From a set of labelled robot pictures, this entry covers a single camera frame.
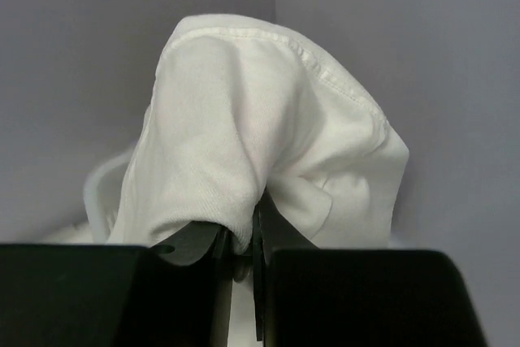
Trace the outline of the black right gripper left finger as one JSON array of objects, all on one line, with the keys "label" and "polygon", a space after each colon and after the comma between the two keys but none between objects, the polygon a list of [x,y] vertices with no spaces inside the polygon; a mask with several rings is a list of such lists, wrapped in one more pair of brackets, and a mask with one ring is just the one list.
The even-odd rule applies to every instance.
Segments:
[{"label": "black right gripper left finger", "polygon": [[224,346],[231,235],[190,223],[152,246],[1,248],[4,346]]}]

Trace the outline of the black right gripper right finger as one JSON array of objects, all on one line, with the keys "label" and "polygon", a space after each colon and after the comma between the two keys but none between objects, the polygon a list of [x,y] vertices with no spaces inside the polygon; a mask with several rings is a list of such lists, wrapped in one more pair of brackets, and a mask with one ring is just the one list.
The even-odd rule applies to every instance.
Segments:
[{"label": "black right gripper right finger", "polygon": [[486,345],[464,280],[441,252],[320,249],[262,200],[252,259],[265,346]]}]

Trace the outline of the white t-shirt green trim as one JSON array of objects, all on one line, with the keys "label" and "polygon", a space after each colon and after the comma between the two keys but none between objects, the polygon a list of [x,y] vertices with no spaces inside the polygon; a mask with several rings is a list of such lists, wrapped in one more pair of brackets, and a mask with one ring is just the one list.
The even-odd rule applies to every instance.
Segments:
[{"label": "white t-shirt green trim", "polygon": [[228,228],[237,253],[264,193],[319,247],[384,247],[409,157],[362,85],[289,28],[195,15],[160,55],[133,150],[104,228],[75,244],[155,245],[192,221]]}]

